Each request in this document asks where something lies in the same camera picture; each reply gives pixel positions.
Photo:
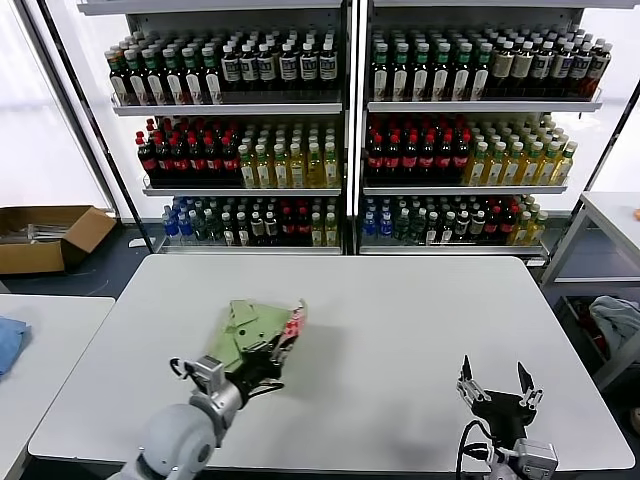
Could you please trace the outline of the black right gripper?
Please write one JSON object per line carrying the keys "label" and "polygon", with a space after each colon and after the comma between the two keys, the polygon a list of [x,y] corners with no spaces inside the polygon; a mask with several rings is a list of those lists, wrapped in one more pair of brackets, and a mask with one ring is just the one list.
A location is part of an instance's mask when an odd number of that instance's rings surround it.
{"label": "black right gripper", "polygon": [[456,389],[465,403],[472,404],[472,413],[485,420],[494,440],[526,438],[526,428],[533,422],[543,390],[537,389],[523,364],[517,364],[522,397],[489,390],[488,393],[473,378],[469,357],[464,361],[456,382]]}

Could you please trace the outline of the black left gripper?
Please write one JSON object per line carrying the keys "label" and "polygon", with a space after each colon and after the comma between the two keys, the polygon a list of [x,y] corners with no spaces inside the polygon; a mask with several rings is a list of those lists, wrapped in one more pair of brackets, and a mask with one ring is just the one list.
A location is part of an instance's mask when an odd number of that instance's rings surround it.
{"label": "black left gripper", "polygon": [[296,339],[279,343],[280,338],[259,339],[244,349],[242,363],[234,371],[234,384],[243,395],[262,395],[284,387],[281,361],[286,360]]}

